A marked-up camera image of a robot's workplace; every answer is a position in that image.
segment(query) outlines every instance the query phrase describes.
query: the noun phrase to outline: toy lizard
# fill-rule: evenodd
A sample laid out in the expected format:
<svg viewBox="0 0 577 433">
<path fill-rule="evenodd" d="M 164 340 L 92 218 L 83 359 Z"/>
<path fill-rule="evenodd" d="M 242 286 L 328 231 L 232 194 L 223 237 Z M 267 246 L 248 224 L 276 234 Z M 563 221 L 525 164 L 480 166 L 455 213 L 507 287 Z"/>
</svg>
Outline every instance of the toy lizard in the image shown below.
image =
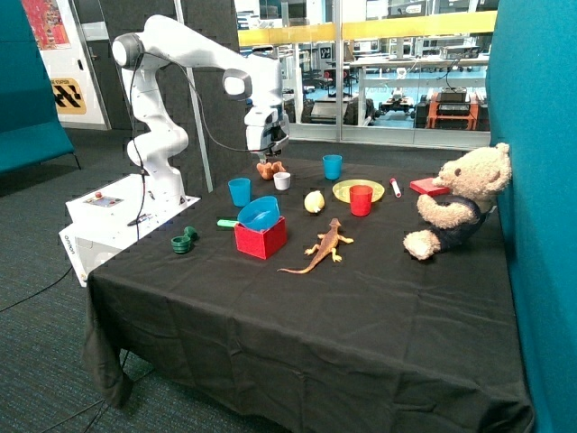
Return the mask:
<svg viewBox="0 0 577 433">
<path fill-rule="evenodd" d="M 318 238 L 321 239 L 320 244 L 315 244 L 312 248 L 308 248 L 305 250 L 305 254 L 310 255 L 318 250 L 315 257 L 311 263 L 305 268 L 299 271 L 291 270 L 291 269 L 279 269 L 279 271 L 290 272 L 290 273 L 307 273 L 310 272 L 315 266 L 317 266 L 328 254 L 333 255 L 333 262 L 340 262 L 343 257 L 336 253 L 336 246 L 339 244 L 339 241 L 343 241 L 347 244 L 353 242 L 353 240 L 349 237 L 344 237 L 339 235 L 339 227 L 341 223 L 337 218 L 333 218 L 331 220 L 331 229 L 325 234 L 319 234 Z"/>
</svg>

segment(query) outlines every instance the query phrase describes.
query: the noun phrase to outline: yellow and black sign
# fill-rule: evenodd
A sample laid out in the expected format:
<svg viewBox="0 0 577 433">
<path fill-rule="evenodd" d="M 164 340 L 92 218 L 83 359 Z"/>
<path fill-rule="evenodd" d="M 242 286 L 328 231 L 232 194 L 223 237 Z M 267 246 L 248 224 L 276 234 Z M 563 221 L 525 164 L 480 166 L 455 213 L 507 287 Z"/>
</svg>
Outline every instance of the yellow and black sign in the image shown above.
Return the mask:
<svg viewBox="0 0 577 433">
<path fill-rule="evenodd" d="M 73 78 L 51 79 L 52 93 L 59 115 L 85 115 L 87 106 L 82 98 L 82 92 Z"/>
</svg>

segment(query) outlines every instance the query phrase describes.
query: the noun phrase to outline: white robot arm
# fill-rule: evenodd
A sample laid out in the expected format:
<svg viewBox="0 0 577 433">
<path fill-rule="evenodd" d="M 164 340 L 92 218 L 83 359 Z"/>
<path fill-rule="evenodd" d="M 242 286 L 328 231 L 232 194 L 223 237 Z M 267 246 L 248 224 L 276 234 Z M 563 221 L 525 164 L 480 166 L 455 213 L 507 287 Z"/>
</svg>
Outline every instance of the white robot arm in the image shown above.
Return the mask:
<svg viewBox="0 0 577 433">
<path fill-rule="evenodd" d="M 157 70 L 170 63 L 224 69 L 225 93 L 233 99 L 252 100 L 244 118 L 246 144 L 262 161 L 287 144 L 289 120 L 283 109 L 280 62 L 271 56 L 255 52 L 245 58 L 161 15 L 150 17 L 143 32 L 116 38 L 112 49 L 123 68 L 134 116 L 151 130 L 137 137 L 137 144 L 128 144 L 128 154 L 149 173 L 149 190 L 156 200 L 172 205 L 185 197 L 180 172 L 170 167 L 168 158 L 188 146 L 188 136 L 167 114 L 156 82 Z"/>
</svg>

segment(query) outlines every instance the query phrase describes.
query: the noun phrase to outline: lemon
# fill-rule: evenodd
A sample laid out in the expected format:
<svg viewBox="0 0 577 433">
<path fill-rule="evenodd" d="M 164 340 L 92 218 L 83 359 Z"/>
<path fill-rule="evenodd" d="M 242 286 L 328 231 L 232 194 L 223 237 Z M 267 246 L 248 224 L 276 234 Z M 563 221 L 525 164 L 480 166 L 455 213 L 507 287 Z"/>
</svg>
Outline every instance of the lemon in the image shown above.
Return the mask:
<svg viewBox="0 0 577 433">
<path fill-rule="evenodd" d="M 325 207 L 325 198 L 321 191 L 313 191 L 305 197 L 305 209 L 311 214 L 318 214 Z"/>
</svg>

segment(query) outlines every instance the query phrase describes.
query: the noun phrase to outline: teal partition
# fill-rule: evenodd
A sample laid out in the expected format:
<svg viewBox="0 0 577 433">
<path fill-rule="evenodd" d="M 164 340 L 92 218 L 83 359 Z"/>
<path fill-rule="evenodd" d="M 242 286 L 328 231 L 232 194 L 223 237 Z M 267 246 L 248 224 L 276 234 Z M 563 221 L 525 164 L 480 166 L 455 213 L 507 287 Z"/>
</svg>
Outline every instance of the teal partition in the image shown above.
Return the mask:
<svg viewBox="0 0 577 433">
<path fill-rule="evenodd" d="M 487 90 L 510 144 L 499 200 L 538 432 L 577 431 L 577 4 L 501 0 Z"/>
<path fill-rule="evenodd" d="M 73 153 L 20 0 L 2 2 L 0 60 L 0 173 Z"/>
</svg>

